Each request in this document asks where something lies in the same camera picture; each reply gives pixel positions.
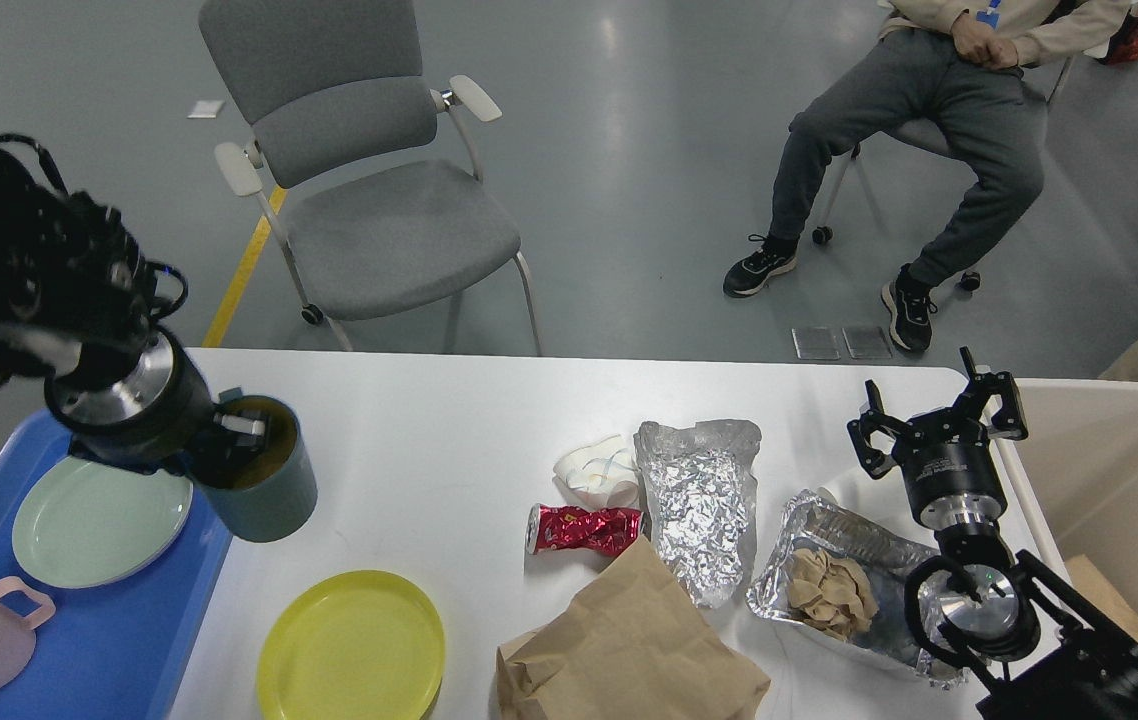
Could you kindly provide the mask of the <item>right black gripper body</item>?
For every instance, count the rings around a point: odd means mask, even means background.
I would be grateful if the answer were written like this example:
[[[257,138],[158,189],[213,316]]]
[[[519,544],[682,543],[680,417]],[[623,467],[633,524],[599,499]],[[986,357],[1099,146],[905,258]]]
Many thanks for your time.
[[[922,527],[982,524],[1008,508],[990,454],[988,427],[957,413],[924,413],[892,452],[912,515]]]

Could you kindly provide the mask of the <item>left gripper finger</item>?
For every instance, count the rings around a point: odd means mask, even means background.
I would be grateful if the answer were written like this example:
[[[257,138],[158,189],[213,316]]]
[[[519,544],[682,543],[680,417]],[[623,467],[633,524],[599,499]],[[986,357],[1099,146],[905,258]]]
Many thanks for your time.
[[[271,419],[266,409],[236,409],[222,405],[214,415],[214,461],[220,467],[232,470],[257,460],[269,446]]]

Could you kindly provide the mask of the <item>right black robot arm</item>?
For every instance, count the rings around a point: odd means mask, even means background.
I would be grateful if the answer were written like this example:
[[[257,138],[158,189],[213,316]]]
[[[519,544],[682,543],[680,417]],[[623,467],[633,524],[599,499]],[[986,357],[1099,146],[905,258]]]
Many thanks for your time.
[[[1008,372],[980,369],[953,404],[890,415],[877,386],[849,421],[867,475],[901,470],[916,523],[938,553],[902,585],[904,620],[938,661],[968,669],[986,688],[984,719],[1138,719],[1138,642],[1029,551],[1009,551],[999,520],[1007,497],[993,439],[1029,436]]]

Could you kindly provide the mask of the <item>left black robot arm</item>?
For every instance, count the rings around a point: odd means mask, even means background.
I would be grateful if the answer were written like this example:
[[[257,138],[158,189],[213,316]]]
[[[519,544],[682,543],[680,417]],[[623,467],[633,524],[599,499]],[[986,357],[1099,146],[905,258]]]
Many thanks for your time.
[[[72,456],[229,488],[266,454],[267,414],[214,400],[163,325],[188,295],[116,208],[67,190],[46,147],[0,135],[0,388],[42,381]]]

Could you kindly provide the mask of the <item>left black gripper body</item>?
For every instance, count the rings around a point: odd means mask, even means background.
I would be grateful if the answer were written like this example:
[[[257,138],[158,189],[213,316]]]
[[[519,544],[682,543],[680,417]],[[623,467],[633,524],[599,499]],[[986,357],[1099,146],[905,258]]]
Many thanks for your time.
[[[170,331],[156,331],[135,369],[112,386],[79,389],[48,379],[46,406],[71,432],[76,460],[152,474],[211,473],[230,452],[230,432],[217,423],[203,374]]]

